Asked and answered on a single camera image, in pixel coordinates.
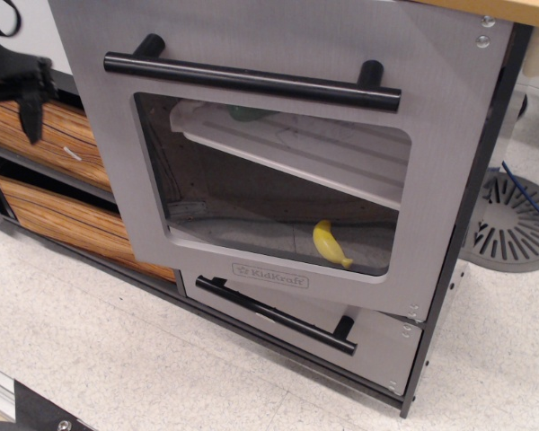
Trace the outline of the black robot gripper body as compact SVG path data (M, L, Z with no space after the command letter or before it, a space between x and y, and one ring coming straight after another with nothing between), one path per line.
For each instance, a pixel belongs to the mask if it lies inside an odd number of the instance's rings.
M0 29L0 37L11 38L20 31L22 17L12 1L5 3L13 9L15 25L10 32ZM0 100L17 100L34 93L39 100L56 97L51 67L49 58L13 51L0 44Z

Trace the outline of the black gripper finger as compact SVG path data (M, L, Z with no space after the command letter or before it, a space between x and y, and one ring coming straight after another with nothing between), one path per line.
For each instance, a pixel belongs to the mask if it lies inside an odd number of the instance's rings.
M27 92L18 100L22 131L34 145L42 137L42 96L39 92Z

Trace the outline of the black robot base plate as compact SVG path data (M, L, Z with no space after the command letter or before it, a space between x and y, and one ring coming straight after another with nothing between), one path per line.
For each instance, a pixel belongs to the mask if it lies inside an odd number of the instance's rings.
M0 421L0 431L92 431L94 427L14 380L15 421Z

